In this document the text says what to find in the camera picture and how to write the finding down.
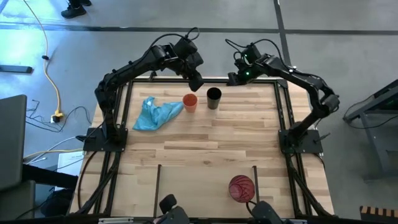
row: blue cloth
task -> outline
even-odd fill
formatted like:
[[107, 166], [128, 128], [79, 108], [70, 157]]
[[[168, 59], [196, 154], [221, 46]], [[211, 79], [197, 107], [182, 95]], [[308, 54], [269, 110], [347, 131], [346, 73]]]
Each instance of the blue cloth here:
[[182, 108], [182, 102], [164, 103], [162, 106], [155, 106], [155, 98], [150, 96], [142, 103], [142, 111], [135, 125], [132, 127], [138, 131], [155, 131], [164, 123], [177, 116]]

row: person's shoe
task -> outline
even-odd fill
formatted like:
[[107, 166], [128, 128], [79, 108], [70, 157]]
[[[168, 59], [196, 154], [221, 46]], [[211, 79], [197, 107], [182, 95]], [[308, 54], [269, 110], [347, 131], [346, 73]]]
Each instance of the person's shoe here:
[[68, 6], [67, 10], [64, 10], [61, 12], [61, 16], [66, 18], [66, 19], [71, 19], [76, 16], [81, 16], [86, 14], [85, 9], [83, 6], [79, 6], [78, 8], [74, 8], [72, 6]]
[[84, 5], [84, 6], [90, 6], [91, 5], [91, 1], [90, 0], [79, 0], [80, 4]]

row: gray floor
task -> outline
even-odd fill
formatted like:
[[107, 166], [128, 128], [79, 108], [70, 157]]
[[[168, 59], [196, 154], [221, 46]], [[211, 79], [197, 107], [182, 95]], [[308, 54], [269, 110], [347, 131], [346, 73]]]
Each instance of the gray floor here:
[[[224, 38], [240, 44], [261, 38], [272, 39], [280, 46], [279, 34], [258, 33], [255, 29], [277, 29], [272, 0], [94, 0], [88, 14], [72, 20], [60, 17], [66, 3], [56, 0], [28, 1], [44, 24], [103, 27], [236, 28], [236, 33], [203, 32], [195, 41], [205, 64], [199, 67], [203, 76], [220, 76], [235, 71], [232, 53]], [[397, 7], [393, 0], [280, 0], [286, 29], [307, 30], [398, 30]], [[35, 24], [36, 21], [20, 0], [9, 0], [0, 14], [0, 25]], [[50, 76], [58, 85], [62, 110], [69, 113], [85, 106], [91, 118], [96, 100], [93, 94], [98, 82], [112, 68], [140, 57], [147, 46], [162, 32], [88, 32], [47, 31], [51, 62]], [[39, 100], [37, 114], [50, 118], [57, 99], [44, 77], [41, 55], [45, 42], [40, 30], [0, 30], [0, 64], [29, 65], [30, 75], [0, 73], [0, 98], [25, 94]], [[175, 42], [164, 39], [161, 42]], [[340, 95], [340, 110], [318, 126], [331, 133], [323, 141], [326, 176], [335, 213], [341, 217], [359, 218], [359, 206], [398, 209], [398, 181], [380, 180], [365, 183], [363, 176], [378, 171], [375, 153], [369, 147], [365, 132], [351, 129], [342, 116], [349, 105], [397, 78], [396, 45], [398, 35], [287, 35], [293, 65], [322, 76]], [[261, 44], [262, 52], [276, 54], [271, 45]], [[71, 115], [62, 133], [50, 133], [27, 125], [25, 155], [46, 150], [56, 142], [84, 134], [89, 124], [84, 111]], [[82, 144], [69, 141], [59, 149], [74, 149]], [[46, 155], [36, 163], [49, 167], [57, 163], [57, 154]]]

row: white paper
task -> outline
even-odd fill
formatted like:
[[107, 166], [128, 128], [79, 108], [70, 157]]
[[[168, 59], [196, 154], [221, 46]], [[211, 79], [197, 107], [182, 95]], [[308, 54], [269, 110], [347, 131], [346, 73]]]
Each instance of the white paper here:
[[[58, 168], [64, 167], [68, 164], [79, 161], [83, 158], [84, 158], [84, 155], [83, 155], [83, 152], [81, 152], [81, 151], [80, 152], [61, 153], [58, 156]], [[57, 172], [61, 172], [64, 174], [70, 174], [70, 175], [79, 175], [82, 163], [83, 163], [83, 160], [76, 162], [70, 166], [58, 169]], [[61, 189], [63, 189], [63, 188], [55, 187], [55, 190], [61, 190]]]

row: wooden tabletop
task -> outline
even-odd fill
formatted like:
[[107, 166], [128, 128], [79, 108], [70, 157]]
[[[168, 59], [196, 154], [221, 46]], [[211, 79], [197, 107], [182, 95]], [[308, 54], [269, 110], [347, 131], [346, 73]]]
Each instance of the wooden tabletop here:
[[[206, 91], [213, 86], [222, 91], [217, 110], [209, 110], [206, 105]], [[295, 120], [300, 121], [310, 112], [307, 93], [291, 83], [289, 91]], [[280, 217], [294, 217], [286, 163], [277, 138], [280, 127], [274, 87], [206, 83], [195, 93], [198, 97], [196, 112], [183, 110], [157, 131], [132, 130], [142, 102], [148, 96], [155, 97], [155, 104], [161, 106], [181, 101], [187, 93], [191, 91], [186, 83], [133, 85], [126, 125], [129, 135], [119, 166], [112, 216], [153, 216], [157, 165], [162, 164], [159, 201], [167, 194], [174, 194], [190, 217], [249, 217], [245, 204], [229, 196], [228, 183], [239, 174], [254, 180], [252, 166], [258, 167], [260, 199], [270, 203]], [[102, 115], [97, 107], [93, 127], [101, 123]], [[83, 165], [89, 155], [85, 156]], [[81, 185], [83, 203], [98, 185], [103, 157], [104, 153], [97, 153], [88, 165]], [[324, 208], [333, 213], [321, 162], [314, 155], [303, 154], [303, 164], [309, 189]], [[304, 211], [300, 190], [298, 196]], [[70, 212], [76, 210], [75, 194]]]

